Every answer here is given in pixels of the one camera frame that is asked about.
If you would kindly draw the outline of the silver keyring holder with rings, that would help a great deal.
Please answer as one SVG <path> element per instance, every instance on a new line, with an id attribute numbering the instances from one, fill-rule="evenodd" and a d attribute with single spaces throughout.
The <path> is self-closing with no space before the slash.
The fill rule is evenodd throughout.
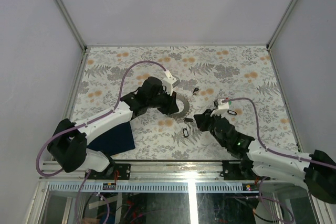
<path id="1" fill-rule="evenodd" d="M 190 103 L 188 99 L 184 97 L 177 97 L 176 102 L 177 102 L 179 111 L 171 114 L 169 117 L 173 119 L 180 119 L 188 115 L 188 112 L 190 109 Z"/>

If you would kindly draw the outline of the black oval key tag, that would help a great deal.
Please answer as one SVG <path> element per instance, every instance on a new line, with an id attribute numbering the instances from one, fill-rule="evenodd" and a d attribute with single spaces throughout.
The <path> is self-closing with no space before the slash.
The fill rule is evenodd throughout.
<path id="1" fill-rule="evenodd" d="M 189 136 L 189 133 L 188 133 L 187 128 L 183 128 L 183 129 L 182 129 L 182 132 L 183 132 L 183 136 L 184 136 L 184 137 L 188 137 L 188 136 Z"/>

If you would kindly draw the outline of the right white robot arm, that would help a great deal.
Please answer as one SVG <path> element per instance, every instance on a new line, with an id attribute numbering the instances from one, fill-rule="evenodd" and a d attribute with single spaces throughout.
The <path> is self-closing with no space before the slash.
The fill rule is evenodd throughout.
<path id="1" fill-rule="evenodd" d="M 319 200 L 335 204 L 335 161 L 325 152 L 312 154 L 264 147 L 259 140 L 238 132 L 230 122 L 207 109 L 194 115 L 197 128 L 210 132 L 233 157 L 240 160 L 245 179 L 269 177 L 300 186 Z"/>

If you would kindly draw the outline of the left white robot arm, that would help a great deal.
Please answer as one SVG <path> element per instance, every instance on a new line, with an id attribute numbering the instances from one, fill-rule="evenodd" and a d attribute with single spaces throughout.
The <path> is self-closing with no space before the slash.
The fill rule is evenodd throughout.
<path id="1" fill-rule="evenodd" d="M 77 123 L 69 119 L 62 120 L 53 140 L 47 145 L 48 152 L 66 173 L 82 168 L 97 172 L 103 179 L 111 178 L 115 172 L 115 163 L 110 154 L 91 150 L 88 144 L 116 126 L 145 114 L 148 109 L 156 108 L 165 115 L 178 112 L 176 92 L 173 90 L 178 82 L 176 77 L 163 80 L 148 77 L 136 91 L 121 97 L 115 109 L 104 110 Z"/>

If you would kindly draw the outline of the black key with fob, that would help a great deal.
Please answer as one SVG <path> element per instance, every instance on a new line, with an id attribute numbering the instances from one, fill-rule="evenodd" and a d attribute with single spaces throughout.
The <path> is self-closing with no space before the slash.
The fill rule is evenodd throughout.
<path id="1" fill-rule="evenodd" d="M 237 115 L 237 112 L 233 110 L 227 110 L 227 113 L 230 115 Z"/>

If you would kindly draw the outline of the floral patterned table mat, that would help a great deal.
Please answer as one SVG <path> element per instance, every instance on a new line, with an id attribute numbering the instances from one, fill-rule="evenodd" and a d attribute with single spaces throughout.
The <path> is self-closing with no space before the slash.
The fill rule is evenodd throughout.
<path id="1" fill-rule="evenodd" d="M 150 109 L 131 122 L 135 149 L 117 159 L 207 160 L 231 159 L 207 132 L 184 118 L 211 109 L 228 98 L 237 115 L 227 114 L 236 130 L 270 147 L 296 151 L 282 93 L 265 46 L 90 47 L 80 67 L 72 121 L 113 107 L 118 94 L 128 94 L 150 77 L 162 79 L 164 69 L 180 79 L 175 88 L 188 99 L 188 115 L 173 119 Z M 192 95 L 198 87 L 198 95 Z M 182 129 L 189 136 L 184 137 Z"/>

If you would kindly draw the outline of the dark blue cloth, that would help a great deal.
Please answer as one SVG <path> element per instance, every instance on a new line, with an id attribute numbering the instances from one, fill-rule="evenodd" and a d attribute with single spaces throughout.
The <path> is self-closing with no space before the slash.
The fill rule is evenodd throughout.
<path id="1" fill-rule="evenodd" d="M 101 134 L 87 146 L 109 156 L 135 149 L 134 137 L 129 122 L 120 124 Z"/>

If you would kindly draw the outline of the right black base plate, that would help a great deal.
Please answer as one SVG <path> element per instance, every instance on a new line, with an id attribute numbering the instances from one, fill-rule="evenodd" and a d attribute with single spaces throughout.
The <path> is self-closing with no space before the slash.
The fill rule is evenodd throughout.
<path id="1" fill-rule="evenodd" d="M 256 180 L 264 176 L 256 175 L 252 171 L 252 161 L 222 161 L 222 172 L 220 176 L 224 180 Z"/>

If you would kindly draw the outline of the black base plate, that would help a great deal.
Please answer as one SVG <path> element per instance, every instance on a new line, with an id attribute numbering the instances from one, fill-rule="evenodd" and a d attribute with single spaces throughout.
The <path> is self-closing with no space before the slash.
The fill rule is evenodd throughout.
<path id="1" fill-rule="evenodd" d="M 115 164 L 112 178 L 114 180 L 129 180 L 131 174 L 131 164 L 119 163 Z"/>
<path id="2" fill-rule="evenodd" d="M 252 161 L 222 161 L 222 172 L 220 176 L 224 180 L 256 180 L 264 176 L 256 175 L 252 171 Z"/>

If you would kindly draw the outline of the aluminium front rail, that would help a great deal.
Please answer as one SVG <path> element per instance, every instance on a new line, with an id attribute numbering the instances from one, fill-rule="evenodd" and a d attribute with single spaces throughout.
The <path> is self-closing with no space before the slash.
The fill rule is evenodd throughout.
<path id="1" fill-rule="evenodd" d="M 213 162 L 163 162 L 163 161 L 121 161 L 116 162 L 131 164 L 130 180 L 145 179 L 146 177 L 156 177 L 159 179 L 172 180 L 182 179 L 183 177 L 199 177 L 214 179 L 220 177 L 222 172 L 222 161 Z M 297 177 L 304 179 L 304 169 L 310 163 L 303 160 L 286 161 L 279 165 L 256 162 L 254 170 L 259 176 L 266 176 L 290 183 Z"/>

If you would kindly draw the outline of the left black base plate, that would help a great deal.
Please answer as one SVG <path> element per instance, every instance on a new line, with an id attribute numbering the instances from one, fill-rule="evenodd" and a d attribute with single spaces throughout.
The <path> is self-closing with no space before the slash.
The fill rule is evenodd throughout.
<path id="1" fill-rule="evenodd" d="M 119 163 L 115 164 L 112 178 L 114 180 L 129 180 L 131 174 L 131 164 Z"/>

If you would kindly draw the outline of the left aluminium frame post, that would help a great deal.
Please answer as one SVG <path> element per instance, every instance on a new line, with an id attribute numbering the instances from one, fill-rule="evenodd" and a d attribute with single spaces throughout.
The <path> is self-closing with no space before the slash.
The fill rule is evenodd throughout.
<path id="1" fill-rule="evenodd" d="M 72 20 L 64 2 L 62 0 L 53 0 L 58 8 L 58 10 L 60 11 L 66 25 L 68 26 L 70 32 L 72 33 L 76 43 L 78 44 L 79 48 L 82 51 L 86 51 L 87 49 L 87 45 L 84 42 L 82 36 L 80 35 L 74 21 Z"/>

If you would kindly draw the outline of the aluminium frame post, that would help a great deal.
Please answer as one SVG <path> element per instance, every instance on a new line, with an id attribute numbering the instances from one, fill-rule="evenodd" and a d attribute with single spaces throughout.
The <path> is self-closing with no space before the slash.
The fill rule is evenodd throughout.
<path id="1" fill-rule="evenodd" d="M 299 0 L 290 0 L 288 6 L 286 7 L 286 10 L 284 14 L 282 15 L 275 31 L 273 32 L 270 40 L 267 42 L 266 47 L 268 51 L 272 48 L 272 46 L 275 44 L 278 36 L 280 35 L 283 27 L 285 26 L 288 18 L 290 17 L 291 13 L 293 12 L 296 4 L 298 3 Z"/>
<path id="2" fill-rule="evenodd" d="M 84 42 L 82 36 L 80 35 L 74 21 L 72 20 L 64 2 L 62 0 L 53 0 L 58 8 L 58 10 L 60 11 L 66 25 L 68 26 L 70 32 L 72 33 L 76 43 L 78 44 L 79 48 L 82 51 L 86 51 L 87 49 L 87 45 Z"/>

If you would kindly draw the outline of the right aluminium frame post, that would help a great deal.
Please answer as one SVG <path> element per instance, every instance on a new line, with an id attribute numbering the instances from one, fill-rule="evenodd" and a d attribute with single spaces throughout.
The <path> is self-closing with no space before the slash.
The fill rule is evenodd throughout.
<path id="1" fill-rule="evenodd" d="M 275 31 L 273 32 L 270 40 L 267 42 L 266 47 L 268 51 L 272 48 L 272 46 L 275 44 L 278 36 L 280 35 L 283 27 L 285 26 L 288 18 L 290 17 L 291 13 L 293 12 L 296 4 L 298 3 L 299 0 L 290 0 L 288 6 L 286 7 L 286 10 L 284 14 L 282 15 Z"/>

